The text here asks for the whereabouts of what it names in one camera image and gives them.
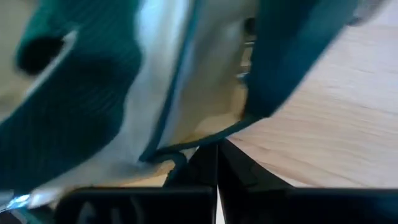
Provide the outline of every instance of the wooden floor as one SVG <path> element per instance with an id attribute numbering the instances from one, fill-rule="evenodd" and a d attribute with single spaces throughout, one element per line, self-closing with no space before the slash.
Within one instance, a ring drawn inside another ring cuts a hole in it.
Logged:
<path id="1" fill-rule="evenodd" d="M 231 140 L 294 185 L 398 187 L 397 10 L 347 28 L 274 117 Z"/>

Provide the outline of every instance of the black plastic object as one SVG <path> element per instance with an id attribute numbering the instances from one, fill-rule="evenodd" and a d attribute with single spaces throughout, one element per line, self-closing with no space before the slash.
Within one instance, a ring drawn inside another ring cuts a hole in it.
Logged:
<path id="1" fill-rule="evenodd" d="M 27 221 L 18 214 L 17 211 L 7 211 L 0 213 L 1 224 L 26 224 Z"/>
<path id="2" fill-rule="evenodd" d="M 81 189 L 56 223 L 398 223 L 398 190 L 295 188 L 227 140 L 201 147 L 161 188 Z"/>

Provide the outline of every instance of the teal bag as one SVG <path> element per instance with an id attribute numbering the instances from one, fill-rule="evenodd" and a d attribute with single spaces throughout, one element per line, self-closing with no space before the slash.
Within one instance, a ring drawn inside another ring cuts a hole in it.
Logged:
<path id="1" fill-rule="evenodd" d="M 181 150 L 275 113 L 356 4 L 41 0 L 16 55 L 40 74 L 0 125 L 0 189 L 46 195 L 35 207 L 70 187 L 153 175 L 163 161 L 178 171 Z"/>

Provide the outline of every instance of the wooden table surface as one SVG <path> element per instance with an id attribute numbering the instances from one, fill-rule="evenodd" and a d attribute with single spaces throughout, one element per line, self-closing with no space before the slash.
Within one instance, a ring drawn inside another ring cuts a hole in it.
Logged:
<path id="1" fill-rule="evenodd" d="M 398 187 L 397 10 L 348 27 L 279 112 L 232 142 L 294 185 Z"/>

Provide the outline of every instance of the teal fabric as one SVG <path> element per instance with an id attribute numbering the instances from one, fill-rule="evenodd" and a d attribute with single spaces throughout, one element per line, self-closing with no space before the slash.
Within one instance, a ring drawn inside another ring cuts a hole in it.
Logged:
<path id="1" fill-rule="evenodd" d="M 257 41 L 246 79 L 245 114 L 269 117 L 280 108 L 352 18 L 357 3 L 356 0 L 260 1 Z"/>
<path id="2" fill-rule="evenodd" d="M 0 189 L 21 193 L 87 160 L 118 133 L 141 64 L 137 0 L 43 0 L 17 51 L 41 37 L 77 40 L 61 64 L 0 126 Z"/>

